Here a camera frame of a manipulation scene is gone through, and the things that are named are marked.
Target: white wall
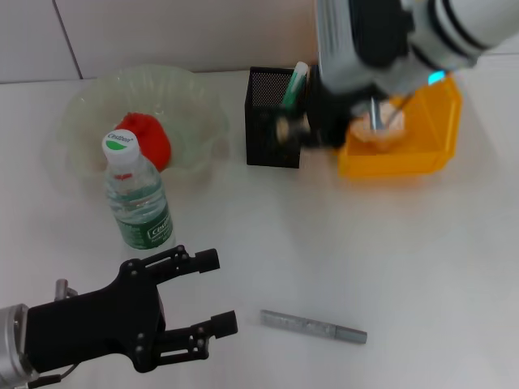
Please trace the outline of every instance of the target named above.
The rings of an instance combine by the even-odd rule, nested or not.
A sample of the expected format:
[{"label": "white wall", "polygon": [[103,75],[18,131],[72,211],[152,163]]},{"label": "white wall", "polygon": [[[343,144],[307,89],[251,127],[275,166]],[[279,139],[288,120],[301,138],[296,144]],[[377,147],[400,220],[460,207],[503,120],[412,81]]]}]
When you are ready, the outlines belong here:
[{"label": "white wall", "polygon": [[192,71],[316,58],[313,0],[58,0],[84,77],[145,62]]},{"label": "white wall", "polygon": [[78,78],[52,0],[0,0],[0,83]]},{"label": "white wall", "polygon": [[[57,6],[89,78],[145,62],[220,71],[315,61],[314,1],[57,0]],[[519,54],[519,36],[492,53]],[[0,83],[77,78],[52,0],[0,0]]]}]

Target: bottle label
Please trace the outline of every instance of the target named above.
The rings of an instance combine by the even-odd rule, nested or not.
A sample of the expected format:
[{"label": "bottle label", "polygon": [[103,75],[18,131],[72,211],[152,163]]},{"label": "bottle label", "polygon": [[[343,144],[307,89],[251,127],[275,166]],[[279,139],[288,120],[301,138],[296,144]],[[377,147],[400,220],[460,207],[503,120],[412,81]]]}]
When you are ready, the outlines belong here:
[{"label": "bottle label", "polygon": [[142,224],[130,224],[117,220],[122,239],[134,249],[147,250],[160,246],[173,232],[173,223],[166,205],[155,219]]}]

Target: water bottle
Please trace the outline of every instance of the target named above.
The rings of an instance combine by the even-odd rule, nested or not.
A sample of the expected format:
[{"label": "water bottle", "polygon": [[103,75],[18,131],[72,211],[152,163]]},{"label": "water bottle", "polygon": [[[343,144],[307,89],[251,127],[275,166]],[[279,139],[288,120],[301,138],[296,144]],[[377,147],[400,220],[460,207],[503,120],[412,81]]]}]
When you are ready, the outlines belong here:
[{"label": "water bottle", "polygon": [[161,176],[140,152],[135,134],[114,130],[102,146],[108,160],[106,197],[124,242],[148,250],[146,254],[173,247],[174,228]]}]

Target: cable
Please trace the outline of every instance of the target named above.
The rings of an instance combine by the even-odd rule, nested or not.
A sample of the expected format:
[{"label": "cable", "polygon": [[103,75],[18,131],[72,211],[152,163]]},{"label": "cable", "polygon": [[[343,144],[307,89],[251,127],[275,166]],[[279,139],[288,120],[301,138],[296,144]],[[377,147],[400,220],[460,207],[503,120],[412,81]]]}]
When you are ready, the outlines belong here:
[{"label": "cable", "polygon": [[46,387],[47,385],[53,385],[55,383],[60,383],[63,379],[69,376],[76,367],[78,367],[79,363],[71,366],[65,373],[63,374],[52,374],[47,375],[45,377],[39,377],[37,380],[32,381],[27,384],[28,389],[36,389],[37,387]]}]

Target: blue light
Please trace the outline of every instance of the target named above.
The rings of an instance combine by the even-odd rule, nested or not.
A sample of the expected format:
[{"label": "blue light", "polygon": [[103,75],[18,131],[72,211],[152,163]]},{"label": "blue light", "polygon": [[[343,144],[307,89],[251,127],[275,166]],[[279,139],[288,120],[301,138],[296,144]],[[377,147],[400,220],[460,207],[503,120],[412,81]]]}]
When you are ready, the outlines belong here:
[{"label": "blue light", "polygon": [[429,85],[432,85],[433,83],[437,83],[438,81],[441,81],[445,78],[445,72],[444,71],[437,71],[436,73],[433,73],[429,76]]}]

